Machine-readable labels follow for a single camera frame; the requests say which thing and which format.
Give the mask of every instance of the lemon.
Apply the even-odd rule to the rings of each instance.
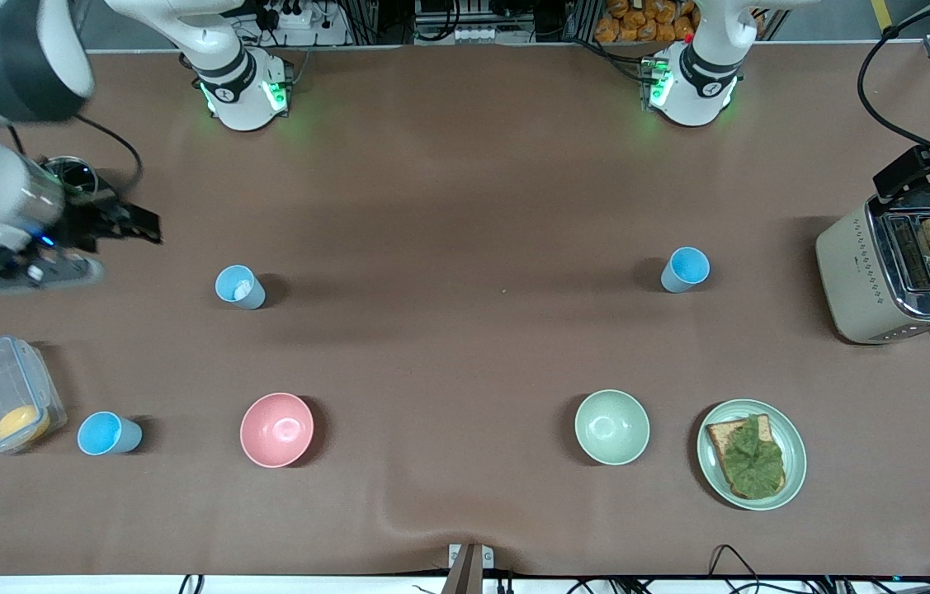
[[[6,437],[12,436],[13,433],[31,425],[38,417],[39,411],[35,410],[35,407],[31,405],[19,406],[4,414],[2,420],[0,420],[0,440],[5,440]],[[39,427],[31,433],[31,436],[28,436],[28,439],[42,436],[47,427],[50,427],[50,415],[43,417]]]

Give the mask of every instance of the grey floor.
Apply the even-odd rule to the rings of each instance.
[[[762,0],[755,0],[760,5]],[[922,10],[929,0],[886,0],[894,22]],[[144,24],[112,12],[102,0],[82,0],[83,43],[89,50],[163,50],[170,41]],[[903,38],[930,33],[930,19],[904,31]],[[793,11],[777,34],[780,41],[872,40],[880,36],[879,23],[869,0],[823,0]]]

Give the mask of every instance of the plastic container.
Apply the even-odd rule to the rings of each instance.
[[[65,423],[43,357],[27,342],[0,336],[0,454]]]

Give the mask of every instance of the blue plastic cup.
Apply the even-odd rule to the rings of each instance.
[[[103,410],[95,412],[79,427],[76,444],[87,455],[124,454],[141,443],[137,422]]]
[[[260,281],[248,269],[248,266],[234,264],[219,273],[215,279],[215,293],[227,304],[234,304],[242,309],[256,309],[266,300],[266,290]]]
[[[673,251],[663,269],[662,285],[671,293],[684,293],[710,275],[710,260],[694,247],[679,247]]]

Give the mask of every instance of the green plate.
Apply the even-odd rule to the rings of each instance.
[[[649,414],[637,398],[619,390],[589,394],[574,414],[574,436],[586,454],[618,466],[637,460],[649,444]]]
[[[784,474],[786,481],[784,488],[777,495],[765,497],[765,499],[744,499],[736,496],[729,488],[729,481],[725,480],[725,473],[721,471],[721,465],[718,464],[717,451],[714,449],[714,442],[710,440],[709,433],[706,432],[707,425],[714,425],[717,422],[735,421],[737,418],[746,418],[751,414],[769,415],[769,425],[773,430],[773,440],[784,450]],[[719,403],[710,411],[710,414],[703,418],[702,425],[699,426],[699,439],[696,443],[696,451],[699,456],[699,467],[706,477],[706,482],[718,492],[718,495],[725,498],[725,501],[733,505],[739,505],[744,510],[754,510],[756,512],[767,512],[776,510],[781,505],[794,499],[801,490],[801,484],[805,482],[805,445],[801,443],[801,436],[798,435],[798,429],[792,424],[784,413],[767,405],[767,403],[752,401],[752,399],[740,398],[735,401]]]

